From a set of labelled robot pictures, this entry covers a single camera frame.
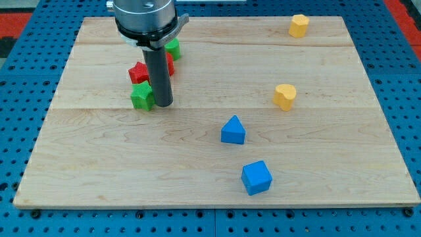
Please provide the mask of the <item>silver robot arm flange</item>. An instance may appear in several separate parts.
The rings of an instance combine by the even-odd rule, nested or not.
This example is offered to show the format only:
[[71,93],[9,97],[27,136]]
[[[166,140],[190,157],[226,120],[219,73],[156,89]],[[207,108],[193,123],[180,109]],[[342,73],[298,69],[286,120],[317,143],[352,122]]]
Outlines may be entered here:
[[173,0],[109,0],[109,12],[121,38],[132,47],[157,51],[170,43],[189,22],[189,15],[178,15]]

